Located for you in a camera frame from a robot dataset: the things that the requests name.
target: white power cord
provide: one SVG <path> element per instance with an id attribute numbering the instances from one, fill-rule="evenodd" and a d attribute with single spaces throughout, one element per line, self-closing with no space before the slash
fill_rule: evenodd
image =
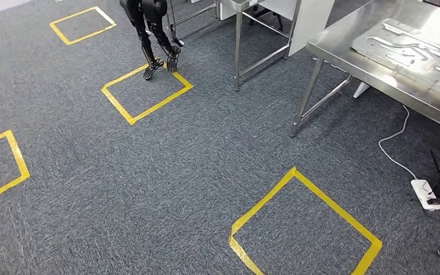
<path id="1" fill-rule="evenodd" d="M 386 150 L 384 150 L 384 148 L 382 148 L 382 142 L 385 142 L 386 140 L 392 139 L 392 138 L 394 138 L 394 137 L 396 137 L 396 136 L 402 134 L 402 133 L 406 130 L 407 119 L 409 119 L 410 113 L 409 113 L 409 110 L 407 109 L 407 107 L 406 107 L 405 105 L 402 105 L 402 107 L 404 107 L 404 109 L 405 109 L 406 112 L 407 112 L 407 116 L 406 116 L 406 119 L 404 120 L 404 126 L 402 127 L 402 130 L 400 130 L 399 132 L 397 132 L 397 133 L 395 133 L 395 134 L 393 134 L 393 135 L 391 135 L 391 136 L 389 136 L 389 137 L 386 137 L 386 138 L 384 138 L 384 139 L 379 140 L 379 147 L 380 147 L 380 149 L 382 150 L 382 152 L 384 152 L 384 154 L 386 154 L 386 156 L 387 156 L 390 160 L 392 160 L 392 162 L 394 162 L 394 163 L 397 164 L 398 166 L 401 166 L 402 168 L 404 168 L 405 170 L 407 170 L 407 172 L 411 173 L 411 175 L 414 177 L 414 179 L 417 179 L 417 178 L 416 178 L 416 175 L 414 175 L 414 173 L 413 173 L 411 170 L 409 170 L 406 166 L 404 166 L 404 165 L 402 165 L 402 164 L 396 162 L 393 158 L 391 158 L 391 157 L 387 154 Z"/>

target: metal plate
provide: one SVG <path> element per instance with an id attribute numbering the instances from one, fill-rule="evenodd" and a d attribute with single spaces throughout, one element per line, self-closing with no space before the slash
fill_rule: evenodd
<path id="1" fill-rule="evenodd" d="M 353 41 L 358 53 L 440 93 L 440 38 L 385 19 Z"/>

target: white power strip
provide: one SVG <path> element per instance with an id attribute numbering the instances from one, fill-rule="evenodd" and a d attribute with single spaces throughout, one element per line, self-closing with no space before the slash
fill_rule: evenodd
<path id="1" fill-rule="evenodd" d="M 432 205 L 427 203 L 427 201 L 429 199 L 436 198 L 436 196 L 433 193 L 433 189 L 431 189 L 431 186 L 429 185 L 427 180 L 414 179 L 411 181 L 411 185 L 412 185 L 412 188 L 414 189 L 414 192 L 416 193 L 416 195 L 419 198 L 419 202 L 421 203 L 422 208 L 429 210 L 429 211 L 434 211 L 434 210 L 440 209 L 439 203 L 435 203 Z"/>

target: humanoid robot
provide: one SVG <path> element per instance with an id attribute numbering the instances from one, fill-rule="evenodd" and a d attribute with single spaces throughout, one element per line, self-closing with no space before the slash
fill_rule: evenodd
<path id="1" fill-rule="evenodd" d="M 166 0 L 120 0 L 120 5 L 125 10 L 132 26 L 136 28 L 141 40 L 141 48 L 149 63 L 149 66 L 144 71 L 144 79 L 150 80 L 154 72 L 164 64 L 161 59 L 154 57 L 144 19 L 146 19 L 149 30 L 158 39 L 159 45 L 168 55 L 166 61 L 167 70 L 169 72 L 176 71 L 181 49 L 177 46 L 172 46 L 166 33 L 163 31 L 163 17 L 168 9 Z"/>

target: yellow tape square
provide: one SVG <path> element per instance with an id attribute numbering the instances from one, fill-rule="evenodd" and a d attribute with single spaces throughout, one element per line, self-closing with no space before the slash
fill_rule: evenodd
<path id="1" fill-rule="evenodd" d="M 107 26 L 107 27 L 104 28 L 104 29 L 98 30 L 98 31 L 96 31 L 96 32 L 94 32 L 94 33 L 91 33 L 91 34 L 89 34 L 89 35 L 86 35 L 86 36 L 83 36 L 83 37 L 81 37 L 81 38 L 75 39 L 75 40 L 73 40 L 73 41 L 69 41 L 69 40 L 65 37 L 65 35 L 64 35 L 64 34 L 63 34 L 63 33 L 57 28 L 57 26 L 56 26 L 56 24 L 58 24 L 58 23 L 60 23 L 60 22 L 62 22 L 62 21 L 65 21 L 65 20 L 67 20 L 67 19 L 70 19 L 70 18 L 75 17 L 75 16 L 80 15 L 80 14 L 84 14 L 84 13 L 89 12 L 89 11 L 91 11 L 91 10 L 96 10 L 100 15 L 102 15 L 102 17 L 104 17 L 105 20 L 107 20 L 107 22 L 110 23 L 110 26 Z M 82 41 L 82 40 L 85 40 L 85 39 L 87 39 L 87 38 L 89 38 L 89 37 L 95 36 L 95 35 L 97 35 L 97 34 L 99 34 L 99 33 L 102 33 L 102 32 L 104 32 L 104 31 L 106 31 L 106 30 L 108 30 L 108 29 L 113 28 L 113 27 L 116 26 L 116 25 L 117 25 L 117 24 L 115 24 L 115 22 L 114 22 L 114 21 L 113 21 L 108 15 L 106 15 L 105 12 L 103 12 L 103 11 L 102 11 L 99 7 L 97 7 L 97 6 L 95 6 L 95 7 L 91 7 L 90 9 L 86 9 L 86 10 L 80 11 L 80 12 L 78 12 L 78 13 L 76 13 L 76 14 L 69 15 L 69 16 L 67 16 L 67 17 L 64 17 L 64 18 L 62 18 L 62 19 L 58 19 L 58 20 L 53 21 L 53 22 L 50 23 L 50 27 L 51 27 L 51 28 L 54 30 L 54 32 L 60 37 L 60 39 L 61 39 L 65 44 L 67 44 L 67 45 L 75 44 L 75 43 L 80 42 L 80 41 Z"/>
<path id="2" fill-rule="evenodd" d="M 18 169 L 21 175 L 17 179 L 14 179 L 10 183 L 0 187 L 0 195 L 7 189 L 14 187 L 21 183 L 23 180 L 29 178 L 28 168 L 26 167 L 26 163 L 24 162 L 24 159 L 21 155 L 21 150 L 19 150 L 18 143 L 16 142 L 11 130 L 7 130 L 4 133 L 0 134 L 0 139 L 2 138 L 7 139 L 7 142 L 11 147 L 11 151 L 13 152 L 14 159 L 16 160 L 16 164 L 18 164 Z"/>
<path id="3" fill-rule="evenodd" d="M 173 93 L 171 96 L 166 97 L 163 101 L 161 101 L 160 103 L 157 103 L 156 105 L 152 106 L 151 108 L 147 109 L 146 111 L 140 113 L 139 115 L 132 117 L 125 109 L 124 107 L 122 107 L 122 105 L 120 105 L 120 103 L 116 100 L 116 98 L 110 93 L 110 91 L 108 90 L 108 88 L 116 83 L 119 83 L 139 72 L 141 72 L 142 70 L 145 70 L 149 65 L 145 64 L 135 70 L 133 70 L 130 73 L 127 73 L 119 78 L 117 78 L 116 80 L 112 80 L 111 82 L 105 84 L 102 87 L 102 92 L 104 93 L 104 95 L 107 97 L 107 99 L 112 103 L 112 105 L 114 105 L 114 107 L 119 111 L 119 113 L 125 118 L 125 120 L 127 122 L 129 122 L 130 125 L 134 125 L 134 123 L 138 122 L 140 119 L 143 119 L 144 117 L 146 117 L 147 115 L 149 115 L 150 113 L 154 112 L 155 110 L 161 108 L 162 106 L 166 105 L 167 103 L 169 103 L 171 100 L 177 98 L 178 96 L 186 93 L 187 91 L 189 91 L 191 88 L 193 88 L 193 85 L 191 85 L 186 79 L 184 79 L 179 73 L 174 72 L 172 73 L 172 75 L 183 84 L 183 88 L 175 93 Z"/>
<path id="4" fill-rule="evenodd" d="M 348 222 L 353 228 L 355 228 L 362 236 L 369 240 L 372 244 L 368 248 L 365 255 L 362 257 L 360 262 L 357 264 L 352 275 L 363 275 L 368 267 L 372 264 L 380 249 L 382 248 L 382 242 L 374 236 L 370 231 L 368 231 L 363 225 L 361 225 L 356 219 L 354 219 L 350 214 L 343 210 L 339 205 L 336 204 L 330 197 L 323 193 L 318 187 L 316 187 L 312 182 L 309 181 L 305 176 L 296 170 L 296 167 L 291 168 L 284 177 L 265 195 L 258 203 L 256 203 L 247 213 L 236 220 L 231 227 L 229 245 L 237 254 L 237 256 L 244 262 L 244 264 L 252 270 L 256 275 L 264 275 L 261 269 L 254 264 L 250 259 L 249 255 L 244 251 L 240 244 L 234 239 L 234 234 L 255 214 L 257 213 L 266 202 L 268 202 L 272 197 L 281 190 L 292 178 L 298 179 L 302 184 L 304 184 L 308 189 L 311 190 L 316 196 L 318 196 L 323 202 L 325 202 L 331 209 L 333 209 L 337 214 L 339 214 L 346 222 Z"/>

